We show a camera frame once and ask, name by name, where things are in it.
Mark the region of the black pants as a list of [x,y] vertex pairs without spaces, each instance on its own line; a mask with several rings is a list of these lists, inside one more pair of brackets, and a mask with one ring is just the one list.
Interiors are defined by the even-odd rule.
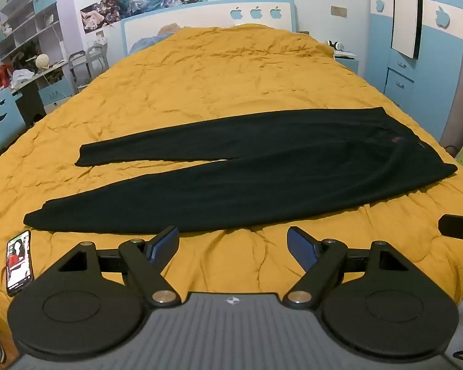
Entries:
[[390,199],[456,166],[383,108],[239,115],[83,145],[77,166],[137,160],[186,167],[47,201],[24,223],[41,231],[155,234],[267,225]]

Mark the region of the cluttered desk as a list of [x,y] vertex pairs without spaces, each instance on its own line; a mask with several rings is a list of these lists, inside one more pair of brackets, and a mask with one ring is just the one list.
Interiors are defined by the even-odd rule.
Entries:
[[30,79],[19,82],[15,88],[10,88],[29,127],[73,97],[74,88],[67,72],[67,61],[62,59],[49,69],[39,70]]

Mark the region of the wall switch plate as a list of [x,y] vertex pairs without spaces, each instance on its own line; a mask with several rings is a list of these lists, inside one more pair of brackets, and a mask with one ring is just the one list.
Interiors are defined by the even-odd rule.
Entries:
[[330,14],[335,17],[340,17],[340,18],[347,18],[348,15],[348,10],[345,7],[339,7],[339,6],[331,6],[330,7]]

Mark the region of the smartphone with lit screen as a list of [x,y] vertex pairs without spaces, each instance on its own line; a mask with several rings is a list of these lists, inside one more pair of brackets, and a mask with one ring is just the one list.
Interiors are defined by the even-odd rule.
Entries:
[[29,230],[22,231],[7,242],[6,293],[9,297],[14,297],[34,279],[30,247]]

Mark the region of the blue nightstand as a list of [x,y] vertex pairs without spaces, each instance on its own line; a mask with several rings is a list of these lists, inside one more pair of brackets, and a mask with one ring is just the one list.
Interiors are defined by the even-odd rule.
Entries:
[[335,57],[335,61],[345,66],[345,68],[349,69],[354,74],[358,74],[360,62],[358,59],[347,57]]

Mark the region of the grey plastic chair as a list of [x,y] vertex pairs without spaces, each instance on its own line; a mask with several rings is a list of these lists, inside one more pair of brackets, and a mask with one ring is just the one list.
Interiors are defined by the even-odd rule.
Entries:
[[[86,88],[93,79],[96,78],[94,74],[94,65],[99,64],[100,73],[104,73],[109,69],[108,63],[108,45],[106,43],[95,43],[89,47],[87,51],[80,50],[76,53],[71,54],[68,59],[68,68],[73,77],[73,82],[77,92],[79,93]],[[86,79],[80,79],[76,75],[76,68],[84,67],[86,69],[88,77]]]

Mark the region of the white blue bookshelf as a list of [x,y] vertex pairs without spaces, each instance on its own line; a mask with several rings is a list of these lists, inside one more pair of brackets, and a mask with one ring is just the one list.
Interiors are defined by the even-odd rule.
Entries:
[[52,63],[65,59],[57,0],[0,0],[0,63],[31,48]]

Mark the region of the blue pillow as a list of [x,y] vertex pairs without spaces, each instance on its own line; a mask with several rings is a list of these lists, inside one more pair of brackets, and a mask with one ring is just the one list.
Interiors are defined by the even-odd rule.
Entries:
[[169,34],[159,34],[159,35],[155,35],[151,37],[142,38],[133,44],[128,54],[129,55],[136,54],[137,52],[141,50],[154,46],[155,44],[169,38],[172,35],[173,33],[169,33]]

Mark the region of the black white headphones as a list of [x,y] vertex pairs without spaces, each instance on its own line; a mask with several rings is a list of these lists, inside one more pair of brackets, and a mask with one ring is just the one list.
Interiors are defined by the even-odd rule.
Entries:
[[329,45],[329,47],[333,48],[335,51],[343,51],[344,50],[344,45],[339,41],[328,40],[327,45]]

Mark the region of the round white plush toy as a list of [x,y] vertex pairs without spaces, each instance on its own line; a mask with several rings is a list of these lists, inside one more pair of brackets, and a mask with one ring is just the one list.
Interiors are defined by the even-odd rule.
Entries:
[[49,56],[47,54],[39,54],[35,58],[35,66],[39,70],[49,69],[49,65],[50,65],[50,59],[49,59]]

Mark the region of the blue smiley chair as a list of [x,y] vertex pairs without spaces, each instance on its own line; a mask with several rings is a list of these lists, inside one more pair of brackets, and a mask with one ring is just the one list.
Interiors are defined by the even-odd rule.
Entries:
[[21,93],[12,94],[9,88],[0,92],[0,151],[27,129],[16,103],[21,97]]

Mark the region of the anime wall posters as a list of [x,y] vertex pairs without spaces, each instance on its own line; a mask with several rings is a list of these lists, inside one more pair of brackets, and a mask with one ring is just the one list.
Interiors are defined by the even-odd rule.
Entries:
[[82,29],[90,34],[123,19],[207,0],[99,0],[80,10]]

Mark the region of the blue white wardrobe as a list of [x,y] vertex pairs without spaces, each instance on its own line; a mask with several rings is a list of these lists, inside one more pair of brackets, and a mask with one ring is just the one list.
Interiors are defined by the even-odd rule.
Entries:
[[369,0],[365,80],[441,139],[463,61],[463,0]]

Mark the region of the white blue apple headboard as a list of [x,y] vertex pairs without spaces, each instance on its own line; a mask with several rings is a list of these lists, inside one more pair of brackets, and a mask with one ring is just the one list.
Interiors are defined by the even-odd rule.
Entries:
[[293,0],[219,0],[162,8],[121,21],[123,53],[128,55],[142,38],[155,36],[165,25],[181,28],[230,28],[260,24],[270,28],[298,30]]

